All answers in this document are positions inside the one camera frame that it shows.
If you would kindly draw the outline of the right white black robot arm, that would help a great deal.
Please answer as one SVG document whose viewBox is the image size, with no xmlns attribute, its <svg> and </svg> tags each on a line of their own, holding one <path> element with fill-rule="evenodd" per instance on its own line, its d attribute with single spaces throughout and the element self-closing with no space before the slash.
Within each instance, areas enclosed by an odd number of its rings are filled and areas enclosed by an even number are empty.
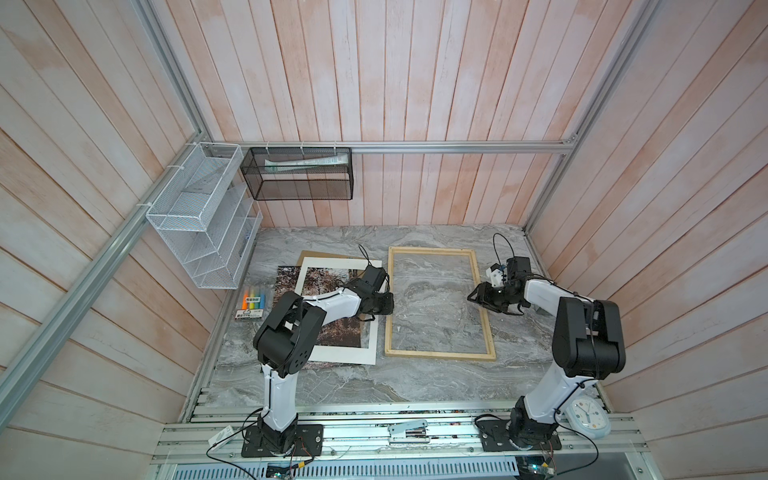
<svg viewBox="0 0 768 480">
<path fill-rule="evenodd" d="M 515 447 L 538 447 L 551 439 L 559 417 L 584 389 L 624 369 L 620 309 L 534 273 L 527 257 L 496 263 L 486 274 L 488 280 L 467 296 L 469 302 L 502 315 L 518 316 L 536 307 L 555 318 L 552 364 L 539 384 L 518 399 L 506 426 Z"/>
</svg>

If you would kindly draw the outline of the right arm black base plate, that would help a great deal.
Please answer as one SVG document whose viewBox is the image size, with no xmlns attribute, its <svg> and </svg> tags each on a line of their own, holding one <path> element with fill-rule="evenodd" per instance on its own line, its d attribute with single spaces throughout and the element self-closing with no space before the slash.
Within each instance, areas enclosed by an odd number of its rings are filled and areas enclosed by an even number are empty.
<svg viewBox="0 0 768 480">
<path fill-rule="evenodd" d="M 554 450 L 563 448 L 555 431 L 549 434 L 523 429 L 518 421 L 481 415 L 473 420 L 484 452 Z"/>
</svg>

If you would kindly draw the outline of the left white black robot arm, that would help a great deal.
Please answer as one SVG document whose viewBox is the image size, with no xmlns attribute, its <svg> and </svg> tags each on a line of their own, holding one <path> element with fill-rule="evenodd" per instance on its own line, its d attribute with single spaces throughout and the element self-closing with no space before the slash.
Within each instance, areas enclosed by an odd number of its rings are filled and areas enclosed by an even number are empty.
<svg viewBox="0 0 768 480">
<path fill-rule="evenodd" d="M 263 321 L 253 340 L 265 384 L 256 431 L 274 450 L 284 452 L 293 444 L 298 372 L 309 361 L 322 327 L 361 314 L 368 321 L 391 314 L 394 297 L 388 281 L 384 268 L 369 264 L 334 291 L 316 296 L 285 293 Z"/>
</svg>

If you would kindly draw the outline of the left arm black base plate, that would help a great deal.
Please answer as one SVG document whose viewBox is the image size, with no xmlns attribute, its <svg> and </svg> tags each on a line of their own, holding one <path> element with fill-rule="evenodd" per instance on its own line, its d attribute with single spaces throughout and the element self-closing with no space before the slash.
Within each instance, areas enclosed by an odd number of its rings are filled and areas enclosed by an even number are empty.
<svg viewBox="0 0 768 480">
<path fill-rule="evenodd" d="M 241 449 L 243 458 L 277 456 L 320 456 L 324 440 L 324 426 L 316 424 L 290 425 L 277 432 L 268 425 L 247 427 Z"/>
</svg>

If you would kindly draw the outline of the white picture mat board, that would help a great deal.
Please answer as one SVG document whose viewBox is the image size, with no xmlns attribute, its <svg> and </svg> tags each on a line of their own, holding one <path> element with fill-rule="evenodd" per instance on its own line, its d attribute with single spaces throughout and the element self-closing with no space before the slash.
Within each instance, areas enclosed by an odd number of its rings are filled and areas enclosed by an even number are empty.
<svg viewBox="0 0 768 480">
<path fill-rule="evenodd" d="M 297 294 L 302 293 L 306 274 L 310 268 L 363 271 L 367 266 L 368 261 L 365 259 L 307 256 L 302 260 L 295 292 Z M 362 330 L 367 334 L 367 338 L 362 341 L 361 348 L 316 345 L 309 360 L 321 363 L 375 365 L 377 360 L 378 327 L 381 319 L 381 316 L 377 316 L 374 320 L 363 323 Z"/>
</svg>

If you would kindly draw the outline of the light wooden picture frame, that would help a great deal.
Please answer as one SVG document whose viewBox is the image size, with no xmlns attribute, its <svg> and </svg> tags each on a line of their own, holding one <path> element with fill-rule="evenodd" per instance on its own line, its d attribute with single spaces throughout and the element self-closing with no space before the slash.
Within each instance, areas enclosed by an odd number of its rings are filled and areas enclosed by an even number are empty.
<svg viewBox="0 0 768 480">
<path fill-rule="evenodd" d="M 487 311 L 467 300 L 480 284 L 473 250 L 392 246 L 388 271 L 395 307 L 386 319 L 386 355 L 462 361 L 497 358 Z"/>
</svg>

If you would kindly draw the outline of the autumn forest photo print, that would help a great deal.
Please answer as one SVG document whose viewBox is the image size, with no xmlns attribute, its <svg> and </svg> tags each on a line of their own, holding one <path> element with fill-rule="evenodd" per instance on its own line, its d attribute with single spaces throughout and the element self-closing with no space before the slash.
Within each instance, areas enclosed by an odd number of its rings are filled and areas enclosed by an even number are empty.
<svg viewBox="0 0 768 480">
<path fill-rule="evenodd" d="M 278 266 L 275 281 L 273 304 L 275 306 L 280 297 L 287 291 L 293 291 L 300 275 L 300 266 Z M 346 283 L 356 270 L 309 268 L 303 284 L 303 295 L 319 295 L 332 292 Z M 339 319 L 332 324 L 322 327 L 317 347 L 339 347 L 348 349 L 361 349 L 367 340 L 362 323 L 355 318 Z"/>
</svg>

